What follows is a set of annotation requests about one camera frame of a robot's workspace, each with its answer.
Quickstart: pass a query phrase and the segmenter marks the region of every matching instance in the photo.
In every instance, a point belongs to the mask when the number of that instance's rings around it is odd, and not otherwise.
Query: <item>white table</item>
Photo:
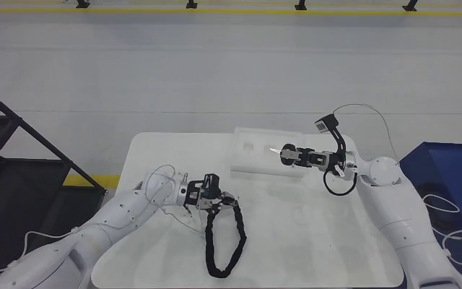
[[[346,138],[348,150],[356,150]],[[332,136],[306,135],[315,150],[336,149]],[[144,174],[169,163],[188,172],[189,181],[206,173],[220,188],[239,196],[248,240],[232,274],[208,275],[204,239],[157,212],[98,261],[92,281],[99,288],[325,288],[393,287],[403,272],[394,250],[371,223],[357,192],[330,195],[322,174],[304,178],[230,172],[232,134],[143,133],[134,137],[117,192],[129,190]],[[328,180],[333,189],[351,183]],[[167,207],[181,220],[201,227],[180,207]],[[232,210],[214,223],[216,262],[224,269],[237,245]]]

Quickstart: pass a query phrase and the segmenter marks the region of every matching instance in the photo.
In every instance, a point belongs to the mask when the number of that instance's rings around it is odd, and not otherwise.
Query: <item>yellow floor stripe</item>
[[[105,189],[116,189],[120,176],[117,175],[91,175]],[[68,175],[64,186],[91,186],[81,175]]]
[[[213,5],[266,5],[266,6],[286,6],[292,5],[290,1],[209,1],[209,0],[198,0],[199,4],[213,4]],[[0,0],[0,4],[62,4],[61,0]],[[168,5],[168,4],[184,4],[184,0],[129,0],[126,5]],[[306,6],[309,7],[399,7],[403,3],[320,3],[320,2],[306,2]],[[419,3],[419,7],[462,7],[462,4],[441,4],[441,3]]]
[[[310,15],[413,15],[413,16],[438,16],[438,17],[461,17],[462,12],[406,12],[406,11],[334,11],[334,10],[269,10],[269,9],[116,9],[116,8],[0,8],[3,13],[212,13],[212,14],[310,14]]]

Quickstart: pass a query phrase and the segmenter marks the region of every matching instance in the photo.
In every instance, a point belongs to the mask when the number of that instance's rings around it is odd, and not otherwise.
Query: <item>blue bin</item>
[[[401,160],[401,169],[421,197],[434,194],[462,208],[462,144],[423,142]],[[451,204],[435,197],[427,197],[425,202],[445,210],[455,210]],[[462,230],[462,213],[427,209],[436,230],[445,235]],[[435,236],[441,244],[444,237],[437,233]],[[446,248],[455,260],[462,262],[462,240],[448,239]],[[462,273],[461,265],[453,265]]]

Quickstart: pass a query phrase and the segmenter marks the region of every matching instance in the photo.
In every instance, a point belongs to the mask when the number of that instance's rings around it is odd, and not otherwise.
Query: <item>floor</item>
[[[461,26],[399,15],[3,13],[0,100],[91,174],[119,174],[143,131],[315,134],[313,122],[345,103],[382,111],[402,158],[423,141],[462,142]],[[364,158],[393,155],[373,111],[345,108],[338,119]],[[50,157],[25,134],[1,153]]]

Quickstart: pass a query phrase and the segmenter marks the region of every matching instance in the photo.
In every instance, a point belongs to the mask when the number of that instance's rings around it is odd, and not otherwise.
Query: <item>white box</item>
[[[231,171],[302,178],[306,168],[283,165],[279,154],[270,150],[280,150],[285,144],[305,147],[305,138],[302,133],[293,131],[237,127],[234,131]]]

